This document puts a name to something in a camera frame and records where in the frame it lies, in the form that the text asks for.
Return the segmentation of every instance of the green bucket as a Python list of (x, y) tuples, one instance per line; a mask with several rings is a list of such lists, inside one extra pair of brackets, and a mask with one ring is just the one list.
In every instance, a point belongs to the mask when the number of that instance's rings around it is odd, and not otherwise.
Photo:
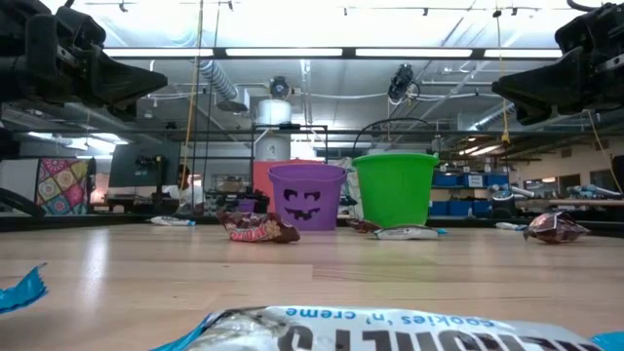
[(426, 154), (358, 157), (364, 218), (381, 225), (424, 225), (429, 214), (433, 169), (440, 160)]

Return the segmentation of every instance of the computer monitor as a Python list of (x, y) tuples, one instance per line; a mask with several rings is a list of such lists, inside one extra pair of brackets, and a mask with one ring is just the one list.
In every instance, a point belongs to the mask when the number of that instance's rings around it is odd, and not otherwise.
[[(108, 187), (176, 185), (179, 154), (180, 144), (173, 142), (117, 145)], [(158, 156), (162, 158), (161, 168), (155, 162)]]

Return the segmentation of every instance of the wooden table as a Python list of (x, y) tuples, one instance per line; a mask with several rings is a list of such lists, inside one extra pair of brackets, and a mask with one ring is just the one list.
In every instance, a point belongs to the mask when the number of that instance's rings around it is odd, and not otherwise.
[(148, 224), (0, 234), (0, 287), (47, 261), (50, 294), (0, 316), (0, 349), (145, 350), (210, 311), (266, 304), (387, 306), (541, 321), (585, 336), (624, 327), (624, 241), (548, 246), (450, 229), (380, 242), (340, 229), (296, 244), (231, 243), (217, 226)]

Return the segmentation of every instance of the bucket handle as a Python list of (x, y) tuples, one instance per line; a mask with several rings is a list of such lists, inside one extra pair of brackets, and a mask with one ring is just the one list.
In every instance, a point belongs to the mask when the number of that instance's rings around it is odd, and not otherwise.
[[(413, 118), (413, 117), (386, 118), (386, 119), (379, 120), (377, 122), (372, 122), (369, 125), (363, 127), (362, 130), (358, 133), (358, 136), (355, 137), (355, 141), (353, 141), (353, 148), (351, 149), (351, 157), (355, 158), (355, 146), (358, 143), (358, 140), (360, 139), (360, 137), (362, 136), (362, 133), (365, 130), (367, 130), (370, 127), (379, 125), (379, 124), (384, 124), (384, 123), (387, 123), (387, 122), (395, 122), (395, 121), (417, 121), (417, 122), (424, 123), (428, 127), (433, 127), (429, 122), (427, 122), (427, 121), (425, 121), (423, 119), (420, 119), (420, 118)], [(442, 151), (442, 144), (441, 144), (439, 138), (438, 138), (438, 148), (440, 149), (440, 151)]]

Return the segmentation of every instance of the purple bucket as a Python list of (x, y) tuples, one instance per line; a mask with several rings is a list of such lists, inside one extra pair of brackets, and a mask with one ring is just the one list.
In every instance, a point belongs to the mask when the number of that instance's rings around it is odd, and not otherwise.
[(325, 164), (272, 167), (269, 179), (275, 209), (299, 230), (334, 230), (340, 189), (346, 178), (343, 168)]
[(241, 199), (238, 202), (239, 212), (253, 212), (255, 207), (255, 199)]

